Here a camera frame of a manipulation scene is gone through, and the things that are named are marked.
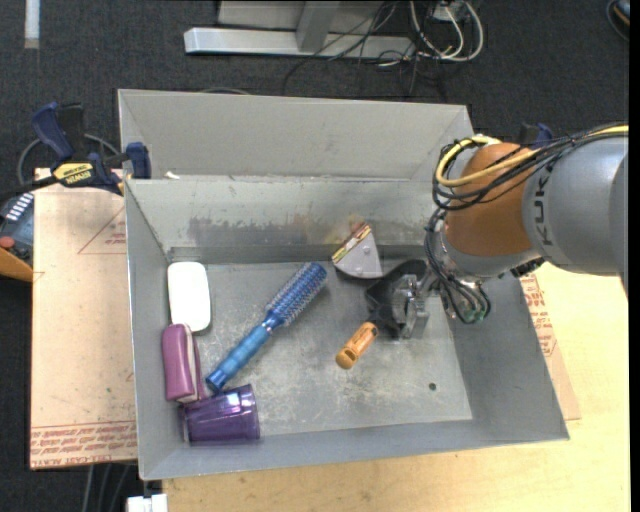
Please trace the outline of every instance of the white cable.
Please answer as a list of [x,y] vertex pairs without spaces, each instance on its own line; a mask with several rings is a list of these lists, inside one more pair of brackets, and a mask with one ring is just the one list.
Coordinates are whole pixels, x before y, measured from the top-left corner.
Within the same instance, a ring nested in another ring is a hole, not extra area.
[[471,4],[469,2],[465,1],[464,4],[467,7],[467,9],[469,10],[469,14],[471,14],[471,17],[473,18],[473,21],[476,24],[476,27],[478,29],[478,46],[473,51],[473,53],[471,53],[470,55],[468,55],[466,57],[453,57],[453,58],[449,58],[448,59],[448,60],[451,60],[453,62],[468,62],[468,61],[470,61],[472,59],[475,59],[480,54],[480,52],[482,51],[482,48],[484,46],[484,30],[482,29],[482,22],[480,21],[480,17],[478,16],[478,13],[471,6]]
[[381,64],[378,64],[379,68],[389,68],[391,66],[397,66],[398,64],[400,64],[402,62],[403,59],[397,59],[397,60],[392,60],[389,62],[383,62]]
[[482,51],[482,48],[484,47],[484,30],[482,28],[482,21],[480,21],[480,17],[478,16],[478,13],[471,6],[469,2],[463,1],[463,3],[467,8],[467,10],[469,11],[469,14],[471,15],[471,18],[473,19],[473,22],[475,23],[476,28],[478,30],[478,46],[470,55],[466,57],[458,57],[458,54],[464,47],[464,36],[462,34],[462,30],[460,29],[460,25],[458,25],[455,18],[451,14],[450,9],[448,7],[445,7],[445,11],[451,18],[451,21],[454,24],[454,27],[456,29],[456,32],[458,33],[458,38],[460,39],[460,46],[453,53],[448,53],[449,49],[445,50],[444,52],[441,52],[431,43],[431,41],[429,41],[429,39],[427,39],[425,34],[420,29],[420,24],[418,23],[418,16],[416,14],[415,4],[413,1],[409,2],[409,7],[411,11],[411,21],[413,23],[414,29],[416,30],[416,33],[420,36],[420,39],[422,39],[422,41],[437,54],[437,55],[432,55],[427,52],[416,52],[417,56],[428,57],[431,59],[447,60],[450,62],[468,62],[476,58],[480,54],[480,52]]
[[[411,0],[409,2],[409,8],[410,8],[409,10],[411,11],[411,21],[413,23],[413,28],[415,29],[416,33],[420,36],[420,39],[422,39],[424,44],[426,44],[435,53],[437,53],[439,57],[441,57],[442,56],[442,52],[440,50],[438,50],[435,46],[433,46],[431,41],[429,41],[427,39],[427,36],[425,36],[424,32],[422,32],[422,30],[420,29],[420,23],[418,23],[418,15],[416,14],[416,5],[415,5],[415,2],[413,0]],[[424,53],[423,56],[425,56],[425,57],[433,57],[433,55],[429,55],[426,52],[420,52],[420,53]]]
[[629,41],[629,36],[625,34],[622,30],[620,30],[620,28],[616,25],[616,22],[614,21],[613,16],[611,15],[611,11],[613,10],[615,3],[616,3],[616,0],[609,0],[609,2],[607,2],[607,7],[606,7],[607,21],[613,27],[613,29],[618,33],[618,35],[620,35],[620,37],[622,37],[625,41]]
[[451,23],[453,23],[453,26],[456,29],[456,33],[458,34],[458,41],[460,41],[460,44],[458,45],[458,49],[455,52],[453,52],[452,54],[447,54],[447,56],[445,57],[446,60],[452,60],[453,58],[457,57],[458,54],[464,48],[464,35],[462,34],[462,30],[460,30],[460,25],[458,25],[458,22],[453,17],[453,14],[451,14],[451,9],[449,9],[449,7],[445,6],[444,10],[447,13],[447,16],[449,16],[449,19],[451,20]]

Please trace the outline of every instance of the blue hairbrush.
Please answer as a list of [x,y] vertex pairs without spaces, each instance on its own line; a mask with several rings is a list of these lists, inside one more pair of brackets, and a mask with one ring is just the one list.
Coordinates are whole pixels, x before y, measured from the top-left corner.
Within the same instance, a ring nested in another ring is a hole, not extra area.
[[305,263],[265,308],[267,314],[205,379],[214,394],[236,375],[271,337],[275,329],[289,326],[313,300],[327,280],[327,271],[318,263]]

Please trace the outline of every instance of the white soap bar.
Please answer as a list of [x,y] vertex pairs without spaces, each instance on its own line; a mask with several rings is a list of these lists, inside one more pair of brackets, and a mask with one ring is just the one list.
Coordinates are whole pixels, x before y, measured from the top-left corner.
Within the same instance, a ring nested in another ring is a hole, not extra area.
[[171,323],[186,324],[192,332],[211,323],[211,298],[207,271],[195,261],[179,261],[167,269]]

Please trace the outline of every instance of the blue clamp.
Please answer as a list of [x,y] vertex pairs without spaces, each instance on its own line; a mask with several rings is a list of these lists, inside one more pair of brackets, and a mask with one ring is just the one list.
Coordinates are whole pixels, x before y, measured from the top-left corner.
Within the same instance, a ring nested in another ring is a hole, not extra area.
[[125,153],[133,166],[133,177],[148,180],[151,178],[151,160],[149,152],[142,142],[132,142],[127,146]]
[[95,169],[95,177],[87,186],[104,188],[109,192],[120,194],[118,183],[120,183],[122,180],[115,172],[112,172],[111,170],[107,170],[105,168],[102,160],[100,159],[100,155],[98,155],[97,153],[89,153],[89,155],[87,156],[87,160],[91,162],[91,165],[93,165],[93,168]]
[[58,157],[54,167],[69,160],[75,152],[58,123],[57,108],[58,103],[54,101],[42,107],[31,117],[31,126],[40,141],[53,149]]
[[551,131],[551,128],[542,123],[537,123],[536,126],[538,127],[539,131],[535,141],[531,145],[532,149],[538,149],[542,146],[546,146],[553,140],[553,132]]

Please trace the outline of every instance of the yellow cable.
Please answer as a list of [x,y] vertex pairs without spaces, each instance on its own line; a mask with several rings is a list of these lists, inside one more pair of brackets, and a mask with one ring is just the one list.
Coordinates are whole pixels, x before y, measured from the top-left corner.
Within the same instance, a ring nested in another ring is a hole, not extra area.
[[[604,134],[609,134],[609,133],[627,133],[628,134],[629,133],[629,125],[613,126],[611,128],[605,128],[603,130],[598,130],[596,132],[588,134],[585,138],[590,138],[590,137],[593,137],[593,136],[604,135]],[[508,158],[507,160],[504,160],[504,161],[500,162],[499,164],[491,165],[489,167],[486,167],[486,168],[482,169],[481,171],[474,172],[473,174],[469,174],[468,176],[465,176],[463,178],[448,179],[448,178],[444,177],[444,169],[445,169],[446,165],[449,163],[449,161],[453,157],[457,156],[459,153],[464,151],[464,149],[466,149],[467,146],[470,146],[472,144],[483,144],[483,145],[486,146],[487,144],[495,144],[495,143],[499,143],[499,142],[501,142],[499,139],[494,139],[492,137],[485,137],[483,135],[470,137],[469,139],[464,139],[464,140],[458,142],[455,146],[453,146],[440,159],[440,162],[438,162],[438,166],[436,168],[436,174],[435,174],[436,180],[438,181],[438,183],[440,183],[441,185],[443,185],[445,187],[449,187],[449,188],[460,187],[462,185],[466,185],[468,183],[472,183],[475,180],[477,180],[478,178],[482,178],[484,176],[487,176],[488,174],[494,173],[496,171],[500,171],[500,170],[505,169],[507,167],[513,167],[513,166],[519,164],[520,162],[523,162],[524,160],[526,160],[526,159],[530,158],[531,156],[535,155],[541,149],[541,148],[540,149],[536,149],[534,151],[530,151],[530,152],[525,153],[523,155],[512,156],[511,158]]]

